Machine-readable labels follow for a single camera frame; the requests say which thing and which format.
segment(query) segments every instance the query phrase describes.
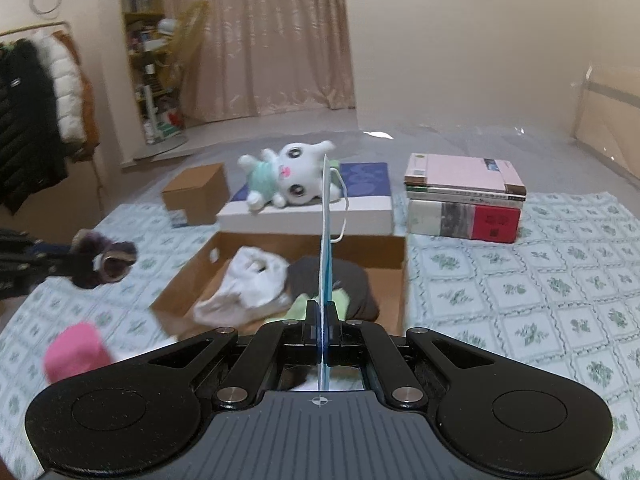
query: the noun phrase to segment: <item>pink book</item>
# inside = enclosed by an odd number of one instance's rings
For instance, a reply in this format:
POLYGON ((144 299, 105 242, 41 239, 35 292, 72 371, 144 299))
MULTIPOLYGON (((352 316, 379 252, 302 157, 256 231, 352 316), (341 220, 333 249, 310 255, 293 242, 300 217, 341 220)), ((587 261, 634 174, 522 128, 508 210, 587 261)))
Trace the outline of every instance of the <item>pink book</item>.
POLYGON ((412 153, 404 175, 406 186, 471 190, 526 196, 527 190, 506 160, 473 156, 412 153))

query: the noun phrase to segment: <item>mask ear loop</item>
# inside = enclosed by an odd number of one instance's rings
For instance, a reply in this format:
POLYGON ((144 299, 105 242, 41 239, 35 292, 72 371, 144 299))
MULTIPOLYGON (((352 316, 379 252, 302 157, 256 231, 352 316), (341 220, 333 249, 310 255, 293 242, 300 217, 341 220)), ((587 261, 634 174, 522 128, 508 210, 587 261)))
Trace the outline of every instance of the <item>mask ear loop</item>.
POLYGON ((344 236, 344 230, 347 227, 347 211, 349 210, 349 197, 347 196, 347 186, 344 183, 344 180, 342 179, 342 175, 340 174, 340 171, 338 171, 338 168, 330 168, 331 169, 331 173, 335 173, 338 176, 338 180, 340 180, 340 184, 342 186, 342 195, 344 196, 344 219, 342 220, 342 230, 340 231, 340 235, 337 238, 331 238, 331 243, 332 244, 337 244, 340 240, 342 240, 342 237, 344 236))

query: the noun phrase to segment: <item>open cardboard box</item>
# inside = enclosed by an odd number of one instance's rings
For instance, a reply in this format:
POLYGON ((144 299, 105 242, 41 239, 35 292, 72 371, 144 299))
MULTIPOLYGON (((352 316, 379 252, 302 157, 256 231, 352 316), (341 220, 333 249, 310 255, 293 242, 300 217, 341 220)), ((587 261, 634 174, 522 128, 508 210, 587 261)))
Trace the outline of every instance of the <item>open cardboard box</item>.
MULTIPOLYGON (((152 303, 151 310, 168 335, 184 339, 207 330, 196 323, 191 308, 199 300, 210 298, 222 282, 229 261, 242 246, 258 247, 279 254, 289 263, 302 256, 320 254, 318 235, 216 233, 185 264, 167 288, 152 303)), ((334 258, 363 267, 369 276, 373 297, 380 307, 376 321, 387 332, 404 331, 404 238, 395 236, 345 236, 332 245, 334 258)), ((238 327, 241 334, 253 334, 262 321, 238 327)))

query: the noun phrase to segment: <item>pink sock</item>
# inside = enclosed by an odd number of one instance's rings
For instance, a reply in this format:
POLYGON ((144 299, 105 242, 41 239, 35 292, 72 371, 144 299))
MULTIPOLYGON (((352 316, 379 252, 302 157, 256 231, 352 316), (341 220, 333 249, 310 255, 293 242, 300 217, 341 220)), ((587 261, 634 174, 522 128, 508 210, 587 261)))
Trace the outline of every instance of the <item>pink sock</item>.
POLYGON ((112 364, 100 333, 89 323, 68 327, 44 355, 44 372, 50 384, 112 364))

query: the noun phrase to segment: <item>brown coat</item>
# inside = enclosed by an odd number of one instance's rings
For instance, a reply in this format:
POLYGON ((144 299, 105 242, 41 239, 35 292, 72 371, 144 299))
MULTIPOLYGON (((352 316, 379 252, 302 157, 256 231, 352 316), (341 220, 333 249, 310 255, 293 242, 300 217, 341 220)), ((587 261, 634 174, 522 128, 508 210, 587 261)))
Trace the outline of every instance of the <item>brown coat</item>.
POLYGON ((2 459, 0 459, 0 480, 15 480, 14 476, 9 472, 9 470, 4 465, 2 459))
POLYGON ((89 78, 82 71, 80 65, 80 56, 76 49, 74 40, 66 32, 57 30, 53 33, 53 36, 59 40, 73 58, 76 60, 76 64, 80 67, 80 73, 82 78, 82 123, 84 124, 84 133, 86 135, 86 141, 82 145, 82 148, 75 152, 71 158, 75 161, 89 160, 94 154, 94 150, 98 144, 100 144, 100 132, 98 131, 98 125, 95 122, 95 102, 94 102, 94 89, 91 86, 89 78))

